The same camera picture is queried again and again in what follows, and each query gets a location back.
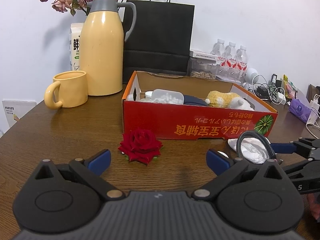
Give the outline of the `red artificial rose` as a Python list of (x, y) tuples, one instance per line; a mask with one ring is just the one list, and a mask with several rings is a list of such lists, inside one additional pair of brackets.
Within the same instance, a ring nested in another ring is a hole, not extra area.
[(154, 157), (161, 155), (163, 144), (147, 129), (135, 129), (123, 134), (118, 150), (127, 156), (129, 161), (138, 161), (148, 165)]

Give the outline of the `white crumpled plastic bag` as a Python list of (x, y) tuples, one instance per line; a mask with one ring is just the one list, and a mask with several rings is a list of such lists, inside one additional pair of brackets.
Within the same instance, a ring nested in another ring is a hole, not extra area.
[(254, 164), (263, 164), (270, 159), (263, 143), (256, 138), (245, 138), (241, 143), (242, 155)]

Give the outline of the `colourful snack packets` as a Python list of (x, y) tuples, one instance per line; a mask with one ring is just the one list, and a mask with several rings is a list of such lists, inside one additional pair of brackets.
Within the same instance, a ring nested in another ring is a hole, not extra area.
[(297, 88), (285, 74), (283, 75), (283, 85), (285, 89), (286, 98), (295, 99), (297, 95)]

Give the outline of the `yellow white plush toy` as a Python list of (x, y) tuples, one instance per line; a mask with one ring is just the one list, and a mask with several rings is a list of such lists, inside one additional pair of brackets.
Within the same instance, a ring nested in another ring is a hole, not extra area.
[(254, 111), (249, 102), (236, 93), (222, 93), (211, 91), (208, 93), (205, 103), (210, 107), (229, 108), (237, 110)]

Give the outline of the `white robot figurine fan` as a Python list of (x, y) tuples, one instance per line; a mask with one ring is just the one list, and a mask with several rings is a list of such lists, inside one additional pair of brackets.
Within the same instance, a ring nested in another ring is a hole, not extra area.
[(259, 80), (258, 71), (254, 68), (247, 68), (244, 73), (244, 81), (242, 83), (242, 87), (246, 90), (250, 90), (252, 85)]

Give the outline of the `yellow ceramic mug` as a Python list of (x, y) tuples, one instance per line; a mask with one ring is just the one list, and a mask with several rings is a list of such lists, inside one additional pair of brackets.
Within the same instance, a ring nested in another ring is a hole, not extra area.
[(56, 74), (44, 94), (44, 103), (49, 109), (78, 107), (87, 100), (87, 73), (82, 70)]

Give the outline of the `red cardboard box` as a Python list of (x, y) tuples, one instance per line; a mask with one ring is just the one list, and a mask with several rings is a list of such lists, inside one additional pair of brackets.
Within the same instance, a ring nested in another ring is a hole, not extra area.
[[(180, 92), (205, 99), (209, 92), (235, 92), (254, 106), (254, 110), (214, 108), (144, 102), (147, 91), (156, 89)], [(242, 132), (261, 126), (268, 136), (278, 112), (241, 86), (217, 80), (188, 76), (133, 72), (122, 97), (123, 130), (151, 130), (158, 139), (197, 140), (234, 139)]]

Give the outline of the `white round jar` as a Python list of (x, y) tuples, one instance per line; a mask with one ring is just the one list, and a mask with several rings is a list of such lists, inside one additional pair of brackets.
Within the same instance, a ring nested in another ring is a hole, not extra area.
[(153, 91), (141, 92), (138, 93), (136, 90), (129, 94), (126, 98), (127, 101), (141, 101), (141, 102), (150, 102)]

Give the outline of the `right water bottle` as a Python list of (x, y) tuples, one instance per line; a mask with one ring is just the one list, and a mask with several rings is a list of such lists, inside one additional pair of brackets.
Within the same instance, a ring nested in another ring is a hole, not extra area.
[(238, 81), (243, 81), (244, 74), (247, 69), (247, 48), (245, 46), (240, 46), (240, 48), (236, 51), (236, 63), (233, 66), (233, 77)]

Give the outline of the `water bottle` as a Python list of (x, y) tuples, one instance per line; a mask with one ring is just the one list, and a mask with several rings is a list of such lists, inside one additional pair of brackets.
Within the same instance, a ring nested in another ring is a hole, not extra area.
[(243, 81), (244, 74), (247, 69), (247, 48), (245, 46), (240, 46), (240, 48), (236, 51), (236, 63), (233, 66), (233, 77), (238, 81)]
[(230, 77), (233, 67), (236, 64), (236, 44), (234, 42), (229, 42), (225, 48), (223, 58), (225, 59), (221, 63), (219, 75), (222, 77)]
[(221, 73), (223, 69), (222, 64), (225, 61), (225, 41), (222, 39), (217, 39), (217, 42), (213, 45), (211, 54), (216, 56), (216, 75)]

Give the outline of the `clear plastic food container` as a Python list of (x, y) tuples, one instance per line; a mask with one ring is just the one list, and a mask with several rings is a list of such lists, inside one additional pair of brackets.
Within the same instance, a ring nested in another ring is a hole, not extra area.
[(188, 63), (188, 75), (191, 77), (215, 80), (217, 65), (215, 60), (191, 57)]

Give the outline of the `white chair back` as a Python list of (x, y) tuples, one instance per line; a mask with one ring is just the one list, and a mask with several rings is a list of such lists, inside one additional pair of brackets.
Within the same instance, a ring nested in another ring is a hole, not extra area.
[(10, 128), (37, 105), (36, 101), (25, 100), (3, 100), (2, 104)]

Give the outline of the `middle water bottle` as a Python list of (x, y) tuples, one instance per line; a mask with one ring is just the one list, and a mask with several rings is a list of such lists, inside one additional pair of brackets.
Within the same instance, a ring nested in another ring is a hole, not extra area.
[(229, 42), (225, 48), (223, 58), (225, 59), (221, 63), (219, 75), (222, 77), (230, 77), (233, 67), (236, 64), (236, 44), (234, 42)]

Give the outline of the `flat white printed box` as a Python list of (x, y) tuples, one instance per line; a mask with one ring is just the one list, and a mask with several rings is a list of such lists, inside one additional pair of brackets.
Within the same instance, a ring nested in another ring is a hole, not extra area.
[(196, 59), (205, 59), (205, 60), (212, 60), (212, 61), (217, 60), (217, 56), (214, 54), (205, 53), (205, 52), (193, 50), (193, 49), (190, 50), (189, 56)]

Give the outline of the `white milk carton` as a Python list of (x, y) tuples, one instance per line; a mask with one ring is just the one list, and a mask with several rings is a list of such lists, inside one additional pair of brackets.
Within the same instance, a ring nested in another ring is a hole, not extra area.
[(69, 32), (69, 64), (72, 71), (79, 70), (79, 45), (83, 23), (72, 23)]

